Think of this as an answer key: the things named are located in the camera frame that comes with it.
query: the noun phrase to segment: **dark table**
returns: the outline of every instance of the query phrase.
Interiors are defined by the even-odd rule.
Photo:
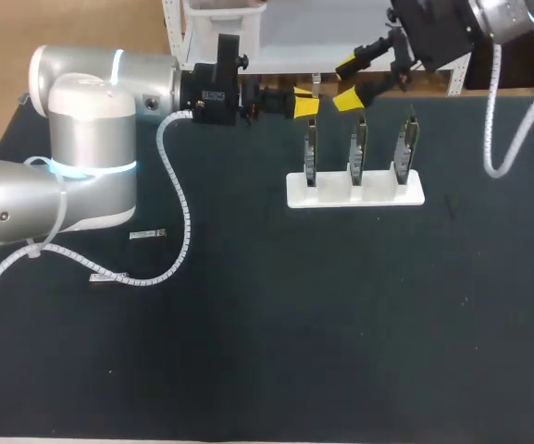
[[[169,129],[183,268],[150,289],[93,286],[51,253],[5,273],[0,436],[534,444],[534,130],[496,181],[485,99],[380,100],[368,168],[390,163],[411,103],[422,207],[288,208],[304,122]],[[499,100],[496,158],[528,105]],[[319,167],[342,169],[352,120],[323,107]],[[138,143],[132,221],[56,241],[148,278],[182,225],[155,128]],[[21,106],[0,158],[48,153],[47,121]],[[168,237],[129,241],[155,228]]]

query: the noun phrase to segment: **white stand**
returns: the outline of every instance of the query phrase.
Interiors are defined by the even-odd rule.
[[[287,175],[290,208],[422,205],[424,202],[418,173],[411,170],[406,185],[399,185],[394,163],[388,170],[364,171],[360,187],[353,186],[348,168],[347,171],[318,171],[315,187],[307,186],[305,173]]]

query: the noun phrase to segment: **metal bracket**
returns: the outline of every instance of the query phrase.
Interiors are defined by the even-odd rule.
[[[182,50],[182,25],[180,23],[180,0],[162,0],[162,7],[164,8],[164,20],[168,32],[168,42],[170,44],[170,52],[173,56],[178,58],[182,64],[186,60],[183,59]]]
[[[354,187],[360,187],[363,178],[363,170],[366,165],[367,123],[364,117],[359,122],[351,135],[351,148],[349,149],[349,173]]]
[[[320,95],[320,85],[322,84],[322,75],[317,72],[312,74],[312,97],[317,99]]]
[[[452,76],[450,77],[450,85],[448,87],[449,96],[460,95],[462,93],[469,63],[470,53],[461,56],[455,61],[455,66],[452,70]]]
[[[317,128],[316,121],[312,118],[307,123],[307,134],[305,135],[304,170],[307,186],[314,188],[317,173]]]

